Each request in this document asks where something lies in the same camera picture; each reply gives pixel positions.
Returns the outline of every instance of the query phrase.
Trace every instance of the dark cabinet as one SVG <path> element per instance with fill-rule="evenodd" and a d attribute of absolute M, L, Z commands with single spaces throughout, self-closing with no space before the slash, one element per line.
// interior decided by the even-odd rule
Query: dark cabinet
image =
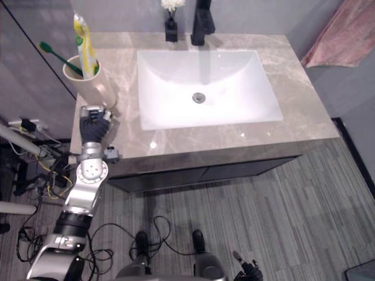
<path fill-rule="evenodd" d="M 256 176 L 282 165 L 296 156 L 260 161 L 231 163 L 220 166 L 162 171 L 109 179 L 109 183 L 128 192 L 143 192 L 184 186 L 205 181 Z"/>
<path fill-rule="evenodd" d="M 256 176 L 292 159 L 294 159 L 294 157 L 212 166 L 208 168 L 207 172 L 199 179 L 199 181 L 225 180 L 235 177 Z"/>
<path fill-rule="evenodd" d="M 199 181 L 206 167 L 174 170 L 109 179 L 109 183 L 129 192 L 150 191 L 166 187 L 184 186 Z"/>

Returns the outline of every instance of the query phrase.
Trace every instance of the pink towel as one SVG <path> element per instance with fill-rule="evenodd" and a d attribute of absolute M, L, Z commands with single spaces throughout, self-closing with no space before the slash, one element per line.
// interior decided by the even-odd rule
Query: pink towel
<path fill-rule="evenodd" d="M 301 63 L 358 66 L 375 47 L 375 0 L 345 0 Z"/>

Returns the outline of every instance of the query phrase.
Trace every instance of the gray wall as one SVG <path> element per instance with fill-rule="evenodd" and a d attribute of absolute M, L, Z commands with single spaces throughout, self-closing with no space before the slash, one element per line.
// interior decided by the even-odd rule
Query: gray wall
<path fill-rule="evenodd" d="M 160 0 L 71 0 L 95 31 L 162 32 Z M 186 0 L 176 20 L 181 32 L 191 32 L 195 0 Z M 212 0 L 217 32 L 287 34 L 303 23 L 321 29 L 342 0 Z M 309 41 L 311 35 L 305 35 Z"/>
<path fill-rule="evenodd" d="M 375 51 L 358 67 L 319 66 L 306 72 L 331 117 L 342 117 L 375 96 Z"/>
<path fill-rule="evenodd" d="M 72 8 L 68 1 L 4 1 L 35 44 L 46 41 L 64 57 L 76 53 Z M 51 72 L 25 35 L 0 5 L 0 116 L 40 119 L 56 138 L 70 138 L 75 100 Z M 60 77 L 62 63 L 43 54 Z"/>
<path fill-rule="evenodd" d="M 375 181 L 375 89 L 372 97 L 346 113 L 342 119 Z"/>

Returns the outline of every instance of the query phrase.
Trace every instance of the toothpaste tube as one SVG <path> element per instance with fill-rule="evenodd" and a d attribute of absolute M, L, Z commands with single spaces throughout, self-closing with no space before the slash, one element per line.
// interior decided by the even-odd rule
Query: toothpaste tube
<path fill-rule="evenodd" d="M 98 72 L 99 65 L 91 46 L 90 31 L 82 16 L 74 13 L 74 31 L 76 33 L 76 45 L 80 56 L 81 68 L 84 79 L 89 79 Z"/>

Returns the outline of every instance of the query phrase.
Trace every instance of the white flower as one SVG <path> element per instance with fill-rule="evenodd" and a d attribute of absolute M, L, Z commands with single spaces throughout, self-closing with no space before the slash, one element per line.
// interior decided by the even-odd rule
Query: white flower
<path fill-rule="evenodd" d="M 168 9 L 169 12 L 183 5 L 185 5 L 185 0 L 162 0 L 162 7 Z"/>

